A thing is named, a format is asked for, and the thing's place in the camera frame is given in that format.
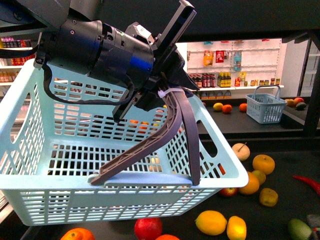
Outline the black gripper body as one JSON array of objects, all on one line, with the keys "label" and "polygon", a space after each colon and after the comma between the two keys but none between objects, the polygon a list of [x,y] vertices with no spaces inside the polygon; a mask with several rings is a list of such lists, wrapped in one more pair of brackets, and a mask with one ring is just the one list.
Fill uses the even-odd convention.
[{"label": "black gripper body", "polygon": [[181,0],[180,6],[164,31],[154,39],[151,48],[154,56],[153,69],[142,87],[133,92],[130,101],[114,108],[115,122],[120,122],[132,106],[150,111],[164,105],[158,96],[161,89],[183,87],[198,90],[198,86],[184,70],[185,60],[178,51],[176,43],[194,19],[197,12],[187,0]]}]

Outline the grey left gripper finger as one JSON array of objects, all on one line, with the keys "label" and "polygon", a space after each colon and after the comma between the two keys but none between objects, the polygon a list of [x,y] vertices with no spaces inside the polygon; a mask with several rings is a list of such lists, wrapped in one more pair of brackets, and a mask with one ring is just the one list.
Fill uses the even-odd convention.
[{"label": "grey left gripper finger", "polygon": [[90,180],[92,185],[103,184],[116,174],[166,145],[177,134],[183,119],[179,98],[184,99],[186,97],[185,91],[179,88],[170,88],[166,91],[159,91],[158,95],[162,97],[167,106],[167,117],[161,128],[110,162],[102,165],[98,176]]}]

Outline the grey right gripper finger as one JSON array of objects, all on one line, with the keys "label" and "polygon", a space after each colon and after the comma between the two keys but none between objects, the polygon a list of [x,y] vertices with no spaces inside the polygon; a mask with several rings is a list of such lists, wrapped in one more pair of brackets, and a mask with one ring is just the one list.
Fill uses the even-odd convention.
[{"label": "grey right gripper finger", "polygon": [[192,106],[184,90],[178,94],[178,103],[186,134],[191,181],[193,186],[198,186],[201,178],[199,133]]}]

